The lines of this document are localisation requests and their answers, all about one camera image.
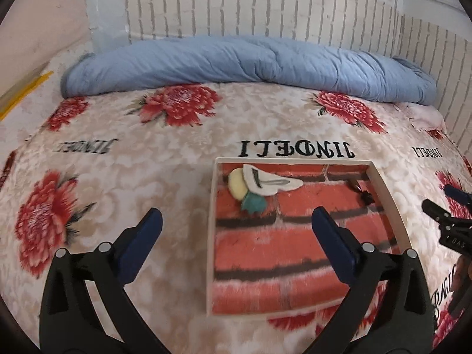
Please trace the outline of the clear plastic sheet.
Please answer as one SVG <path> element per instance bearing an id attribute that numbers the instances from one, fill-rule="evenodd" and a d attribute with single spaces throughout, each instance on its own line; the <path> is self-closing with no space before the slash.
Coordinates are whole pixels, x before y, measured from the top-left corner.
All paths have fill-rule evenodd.
<path id="1" fill-rule="evenodd" d="M 129 43 L 125 0 L 86 0 L 86 14 L 96 54 Z"/>

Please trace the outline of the cream jewelry tray red lining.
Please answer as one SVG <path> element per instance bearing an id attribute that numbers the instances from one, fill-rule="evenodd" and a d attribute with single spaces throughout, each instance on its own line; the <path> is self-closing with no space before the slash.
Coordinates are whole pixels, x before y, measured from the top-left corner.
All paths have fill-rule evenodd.
<path id="1" fill-rule="evenodd" d="M 298 178 L 303 186 L 267 198 L 249 215 L 230 194 L 228 174 L 244 164 Z M 218 158 L 210 194 L 207 313 L 218 317 L 286 316 L 341 302 L 336 277 L 311 228 L 324 207 L 357 240 L 385 253 L 412 246 L 404 219 L 372 161 Z"/>

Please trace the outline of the rolled blue quilt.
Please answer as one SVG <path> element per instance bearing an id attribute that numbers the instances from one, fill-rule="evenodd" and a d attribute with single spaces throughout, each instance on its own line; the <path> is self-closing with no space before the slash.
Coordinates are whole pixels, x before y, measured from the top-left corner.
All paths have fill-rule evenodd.
<path id="1" fill-rule="evenodd" d="M 430 106 L 435 79 L 414 63 L 289 38 L 183 37 L 88 54 L 61 79 L 63 98 L 192 83 L 267 82 L 376 102 Z"/>

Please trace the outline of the floral fleece blanket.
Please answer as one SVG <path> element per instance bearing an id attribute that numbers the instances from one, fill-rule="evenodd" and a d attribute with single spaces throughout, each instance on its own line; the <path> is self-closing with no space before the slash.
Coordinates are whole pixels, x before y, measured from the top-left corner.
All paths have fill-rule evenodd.
<path id="1" fill-rule="evenodd" d="M 433 104 L 267 82 L 63 98 L 64 73 L 88 54 L 82 47 L 54 59 L 34 95 L 33 133 L 16 148 L 1 144 L 3 353 L 43 353 L 42 295 L 58 249 L 88 253 L 115 242 L 152 208 L 163 215 L 163 231 L 125 291 L 167 353 L 308 353 L 347 284 L 341 302 L 324 309 L 265 318 L 206 311 L 218 158 L 372 161 L 422 264 L 435 322 L 430 353 L 471 351 L 470 258 L 442 246 L 438 223 L 422 211 L 429 199 L 471 219 L 443 190 L 471 194 L 471 158 Z"/>

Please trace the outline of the pink headboard cushion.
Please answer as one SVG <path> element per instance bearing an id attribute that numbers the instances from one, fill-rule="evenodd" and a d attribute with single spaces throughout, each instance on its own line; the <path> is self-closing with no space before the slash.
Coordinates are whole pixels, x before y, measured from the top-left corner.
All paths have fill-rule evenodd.
<path id="1" fill-rule="evenodd" d="M 89 39 L 86 0 L 15 0 L 1 23 L 1 92 Z"/>

